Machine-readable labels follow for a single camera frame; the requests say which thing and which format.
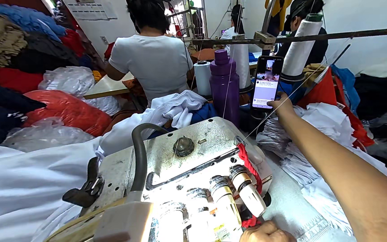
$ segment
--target plastic bag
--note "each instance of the plastic bag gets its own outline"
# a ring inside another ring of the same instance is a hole
[[[95,78],[91,69],[83,66],[59,67],[54,71],[46,71],[43,81],[38,85],[39,90],[61,90],[83,102],[114,115],[121,110],[117,100],[112,96],[86,100],[83,95],[95,85]]]
[[[32,127],[15,128],[1,144],[23,152],[69,144],[83,143],[94,136],[75,127],[64,126],[61,118],[50,117],[35,122]]]
[[[63,91],[37,90],[24,95],[47,104],[45,108],[27,113],[28,119],[24,127],[30,127],[43,118],[60,117],[65,126],[79,128],[97,137],[102,135],[111,122],[110,116],[105,112]]]

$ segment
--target hose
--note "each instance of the hose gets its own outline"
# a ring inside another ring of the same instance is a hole
[[[134,143],[135,151],[135,176],[131,187],[132,192],[143,191],[144,185],[146,184],[147,153],[143,138],[141,137],[141,132],[144,129],[154,129],[164,134],[168,133],[164,128],[151,123],[140,124],[132,130],[132,142]]]

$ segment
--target hand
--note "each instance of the hand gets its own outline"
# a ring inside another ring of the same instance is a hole
[[[274,109],[277,109],[276,114],[279,118],[292,114],[297,116],[292,106],[292,102],[288,98],[288,95],[286,95],[286,93],[284,92],[278,92],[277,94],[280,96],[280,98],[276,99],[275,101],[267,102],[267,105],[273,107]]]
[[[240,242],[296,242],[287,231],[280,230],[270,220],[260,226],[246,229],[241,235]]]

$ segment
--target person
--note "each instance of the person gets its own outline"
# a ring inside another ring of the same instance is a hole
[[[162,0],[127,0],[127,9],[139,35],[117,38],[105,71],[121,80],[129,71],[140,82],[149,106],[153,98],[188,89],[193,64],[185,44],[164,36],[169,20]]]
[[[268,102],[279,122],[329,185],[358,242],[387,241],[387,177],[294,112],[288,96]],[[247,229],[240,242],[289,242],[293,237],[267,221]]]
[[[294,37],[301,25],[301,21],[307,17],[307,14],[319,13],[322,10],[323,5],[324,3],[322,0],[294,0],[290,8],[291,12],[286,16],[284,30],[292,31],[290,37]],[[321,27],[319,34],[326,34],[326,30]],[[283,43],[276,56],[285,57],[290,46],[291,43]],[[315,41],[305,66],[312,63],[321,63],[327,48],[328,40]]]
[[[231,12],[231,28],[223,32],[221,40],[232,40],[232,37],[240,34],[244,34],[243,22],[241,21],[241,5],[237,4],[232,8]],[[225,45],[225,50],[230,55],[230,45]]]

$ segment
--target white t-shirt stack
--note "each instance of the white t-shirt stack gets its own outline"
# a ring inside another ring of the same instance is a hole
[[[194,66],[180,39],[140,35],[117,38],[109,63],[121,73],[130,71],[149,103],[153,98],[188,89],[186,73]]]

